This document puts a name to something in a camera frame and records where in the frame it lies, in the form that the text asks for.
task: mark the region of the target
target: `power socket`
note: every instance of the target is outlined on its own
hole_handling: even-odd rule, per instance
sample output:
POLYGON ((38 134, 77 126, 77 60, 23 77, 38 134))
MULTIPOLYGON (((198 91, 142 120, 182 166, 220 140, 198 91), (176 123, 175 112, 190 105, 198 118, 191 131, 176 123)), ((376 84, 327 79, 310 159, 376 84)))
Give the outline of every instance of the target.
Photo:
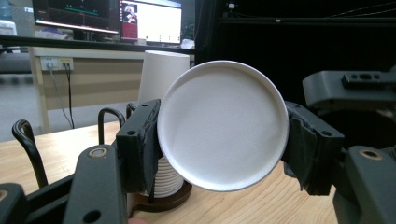
POLYGON ((59 58, 58 59, 58 64, 60 66, 59 70, 74 70, 74 64, 73 64, 73 58, 59 58))
POLYGON ((48 66, 52 66, 53 71, 59 69, 58 57, 40 57, 40 61, 42 71, 49 71, 48 66))
POLYGON ((48 65, 52 66, 52 71, 74 70, 73 58, 65 57, 40 57, 41 70, 49 71, 48 65))

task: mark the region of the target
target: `wooden table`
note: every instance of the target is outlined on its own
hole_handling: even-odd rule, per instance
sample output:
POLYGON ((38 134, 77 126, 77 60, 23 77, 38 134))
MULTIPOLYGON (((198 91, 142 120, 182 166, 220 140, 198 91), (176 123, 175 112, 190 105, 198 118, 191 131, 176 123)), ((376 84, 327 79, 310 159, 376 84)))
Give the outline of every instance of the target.
MULTIPOLYGON (((117 122, 105 126, 105 143, 111 144, 117 122)), ((97 127, 49 133, 35 137, 50 183, 73 174, 78 155, 98 144, 97 127)), ((17 141, 0 143, 0 183, 19 183, 25 193, 38 189, 35 174, 17 141)), ((309 196, 294 178, 283 173, 280 162, 260 183, 235 192, 192 188, 181 206, 161 213, 136 212, 149 223, 337 223, 330 196, 309 196)))

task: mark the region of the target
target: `stack of plates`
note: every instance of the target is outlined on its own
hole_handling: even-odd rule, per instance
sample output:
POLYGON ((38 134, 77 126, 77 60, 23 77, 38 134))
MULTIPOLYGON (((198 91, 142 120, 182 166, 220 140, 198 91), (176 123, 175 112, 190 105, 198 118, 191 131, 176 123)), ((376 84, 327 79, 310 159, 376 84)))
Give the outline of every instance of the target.
POLYGON ((178 192, 184 179, 169 164, 165 157, 158 160, 158 172, 155 176, 154 198, 164 198, 178 192))

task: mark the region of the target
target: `floor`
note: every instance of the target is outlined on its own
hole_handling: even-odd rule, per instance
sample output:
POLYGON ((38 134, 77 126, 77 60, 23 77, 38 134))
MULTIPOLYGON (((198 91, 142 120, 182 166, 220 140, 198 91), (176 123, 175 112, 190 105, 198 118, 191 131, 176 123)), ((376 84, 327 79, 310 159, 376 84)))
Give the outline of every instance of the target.
MULTIPOLYGON (((104 107, 119 110, 125 115, 126 106, 129 102, 111 105, 95 105, 72 108, 75 128, 97 124, 97 116, 104 107)), ((32 126, 34 135, 40 135, 39 111, 35 89, 31 74, 0 74, 0 142, 14 140, 12 126, 20 119, 27 120, 32 126)), ((49 111, 49 127, 51 132, 70 130, 68 107, 64 112, 59 110, 49 111)), ((117 120, 114 116, 105 115, 105 121, 117 120)))

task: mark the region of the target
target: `monitor screen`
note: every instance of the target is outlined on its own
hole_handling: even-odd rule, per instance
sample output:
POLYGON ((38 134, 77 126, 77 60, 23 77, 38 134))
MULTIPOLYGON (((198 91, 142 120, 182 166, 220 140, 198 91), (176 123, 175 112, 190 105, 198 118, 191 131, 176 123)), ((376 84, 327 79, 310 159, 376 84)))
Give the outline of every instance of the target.
POLYGON ((35 24, 119 33, 119 0, 33 0, 35 24))
POLYGON ((180 44, 181 4, 166 0, 120 0, 120 39, 180 44))

